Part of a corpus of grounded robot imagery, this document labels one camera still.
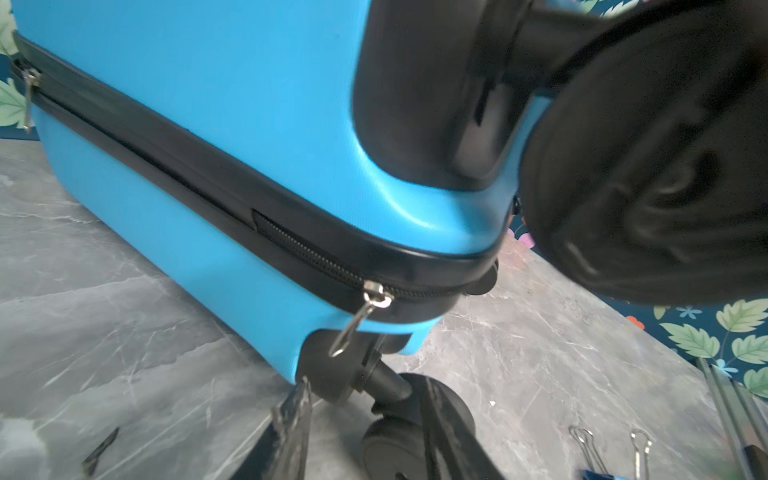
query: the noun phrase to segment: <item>marble surface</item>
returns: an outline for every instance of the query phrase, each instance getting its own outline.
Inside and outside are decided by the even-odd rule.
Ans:
[[[694,367],[514,241],[498,285],[460,302],[414,356],[389,358],[458,392],[510,479],[577,478],[588,425],[630,478],[629,429],[650,471],[733,471]],[[226,479],[289,386],[242,339],[69,197],[41,146],[0,141],[0,478]],[[371,401],[315,404],[306,477],[364,478]]]

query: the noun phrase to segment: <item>blue flower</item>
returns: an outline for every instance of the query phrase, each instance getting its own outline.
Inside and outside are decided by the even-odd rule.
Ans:
[[[739,369],[734,369],[732,366],[725,366],[725,360],[723,359],[719,359],[715,362],[715,368],[728,375],[728,378],[730,378],[731,373],[739,372]]]
[[[696,319],[696,315],[701,313],[701,310],[694,309],[691,305],[687,305],[685,308],[682,306],[679,306],[676,308],[677,311],[680,312],[680,318],[689,317],[691,319]]]

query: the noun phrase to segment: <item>zipper slider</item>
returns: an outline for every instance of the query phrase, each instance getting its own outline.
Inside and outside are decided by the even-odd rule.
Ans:
[[[362,284],[362,299],[365,303],[357,310],[355,316],[352,317],[352,321],[346,326],[344,330],[339,333],[333,343],[330,350],[328,350],[328,356],[330,358],[337,357],[344,353],[346,347],[349,346],[349,342],[352,340],[352,335],[357,331],[365,319],[367,319],[371,313],[377,308],[386,308],[392,304],[395,296],[390,292],[384,290],[384,286],[379,282],[373,282],[366,280]]]
[[[27,68],[24,70],[24,85],[27,88],[26,98],[27,105],[24,113],[24,124],[22,127],[24,131],[30,133],[32,131],[32,91],[40,86],[40,79],[42,75],[34,68]]]

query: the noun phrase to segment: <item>toy suitcase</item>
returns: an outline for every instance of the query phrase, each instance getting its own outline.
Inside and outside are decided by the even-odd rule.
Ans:
[[[409,41],[445,95],[467,88],[450,81],[468,55],[453,47],[471,43],[455,25],[430,33],[452,46],[377,34],[435,11],[406,3],[14,4],[15,74],[57,178],[332,402],[362,388],[371,348],[414,353],[464,292],[492,286],[518,188],[504,108],[480,124],[463,104],[419,104],[434,78],[392,67]]]

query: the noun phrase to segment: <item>zipper teeth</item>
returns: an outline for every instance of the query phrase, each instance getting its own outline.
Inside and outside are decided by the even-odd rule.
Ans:
[[[345,281],[345,283],[349,283],[350,280],[352,280],[355,284],[355,286],[362,288],[363,283],[366,281],[365,278],[362,276],[351,272],[350,270],[346,269],[345,267],[339,265],[338,263],[329,260],[325,256],[323,256],[321,253],[317,253],[315,250],[309,248],[307,245],[296,239],[291,233],[284,230],[280,225],[274,223],[269,218],[265,217],[262,214],[257,213],[256,211],[253,212],[254,216],[257,216],[260,220],[262,220],[264,223],[269,225],[270,229],[277,232],[281,238],[284,240],[287,240],[293,245],[294,247],[298,247],[302,253],[304,253],[305,257],[309,257],[308,260],[320,263],[321,265],[330,268],[333,272],[331,276],[334,276],[338,280]],[[418,291],[418,290],[406,290],[403,288],[399,288],[397,286],[391,286],[387,285],[385,283],[382,283],[384,286],[384,289],[390,292],[394,296],[410,296],[410,297],[417,297],[417,298],[431,298],[431,297],[440,297],[440,296],[451,296],[455,295],[456,293],[460,293],[462,289],[445,289],[445,290],[435,290],[432,292],[425,292],[425,291]]]

